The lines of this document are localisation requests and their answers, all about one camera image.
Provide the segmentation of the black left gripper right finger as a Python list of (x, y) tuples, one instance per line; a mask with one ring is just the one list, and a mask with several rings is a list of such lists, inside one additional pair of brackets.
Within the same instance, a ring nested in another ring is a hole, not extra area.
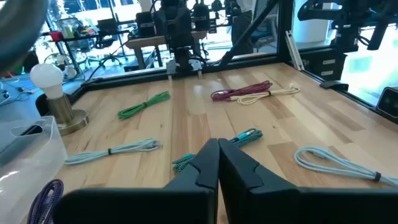
[(298, 187), (219, 139), (230, 223), (397, 223), (397, 191)]

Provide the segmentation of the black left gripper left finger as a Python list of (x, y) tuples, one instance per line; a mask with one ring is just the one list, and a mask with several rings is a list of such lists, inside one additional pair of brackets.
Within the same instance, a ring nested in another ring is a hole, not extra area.
[(54, 223), (215, 223), (220, 145), (209, 139), (161, 188), (87, 188), (64, 195)]

